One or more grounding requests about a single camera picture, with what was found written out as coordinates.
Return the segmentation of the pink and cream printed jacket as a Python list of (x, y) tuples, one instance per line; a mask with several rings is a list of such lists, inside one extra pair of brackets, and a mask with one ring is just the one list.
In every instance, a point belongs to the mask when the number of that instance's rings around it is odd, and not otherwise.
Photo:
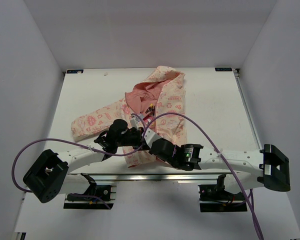
[(178, 146), (187, 142), (184, 119), (185, 73), (158, 66), (144, 81), (136, 84), (124, 98), (77, 117), (71, 123), (73, 140), (78, 142), (107, 130), (116, 119), (130, 122), (131, 114), (140, 115), (150, 129)]

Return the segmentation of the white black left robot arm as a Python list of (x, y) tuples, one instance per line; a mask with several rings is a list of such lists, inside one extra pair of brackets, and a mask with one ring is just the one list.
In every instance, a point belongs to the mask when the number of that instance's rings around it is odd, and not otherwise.
[(129, 128), (125, 120), (116, 119), (94, 140), (101, 149), (76, 144), (75, 149), (63, 153), (44, 150), (24, 175), (23, 182), (41, 203), (47, 203), (59, 194), (99, 199), (95, 180), (87, 173), (73, 174), (73, 171), (117, 155), (120, 147), (131, 147), (133, 151), (148, 149), (144, 132), (144, 126)]

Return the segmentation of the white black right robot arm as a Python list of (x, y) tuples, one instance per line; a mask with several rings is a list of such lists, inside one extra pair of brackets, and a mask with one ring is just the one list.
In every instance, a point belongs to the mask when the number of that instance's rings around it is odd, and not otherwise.
[(177, 146), (161, 138), (152, 143), (149, 152), (178, 170), (233, 170), (236, 176), (223, 177), (215, 187), (216, 195), (223, 200), (242, 189), (291, 189), (289, 158), (272, 144), (265, 144), (261, 150), (217, 152), (200, 144)]

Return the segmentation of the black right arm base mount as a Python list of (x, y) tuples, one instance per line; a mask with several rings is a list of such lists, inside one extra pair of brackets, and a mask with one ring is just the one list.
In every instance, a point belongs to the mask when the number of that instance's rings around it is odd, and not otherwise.
[(247, 203), (242, 192), (225, 191), (226, 174), (219, 175), (215, 184), (198, 185), (201, 213), (247, 212)]

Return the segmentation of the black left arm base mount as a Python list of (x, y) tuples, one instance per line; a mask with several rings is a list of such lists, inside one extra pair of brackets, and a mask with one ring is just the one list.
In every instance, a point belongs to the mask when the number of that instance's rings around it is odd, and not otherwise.
[(97, 184), (83, 193), (68, 194), (63, 208), (71, 210), (111, 210), (116, 199), (117, 186)]

